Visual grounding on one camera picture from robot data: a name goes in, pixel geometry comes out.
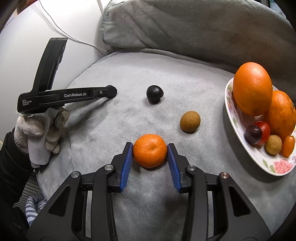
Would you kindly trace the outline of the left hand in white glove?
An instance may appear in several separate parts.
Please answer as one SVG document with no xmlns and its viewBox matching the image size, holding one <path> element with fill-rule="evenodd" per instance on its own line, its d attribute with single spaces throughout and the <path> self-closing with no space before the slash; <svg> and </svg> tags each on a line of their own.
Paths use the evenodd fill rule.
<svg viewBox="0 0 296 241">
<path fill-rule="evenodd" d="M 29 156 L 34 169 L 47 165 L 51 155 L 60 153 L 60 138 L 69 115 L 69 111 L 61 107 L 18 117 L 14 141 L 17 148 Z"/>
</svg>

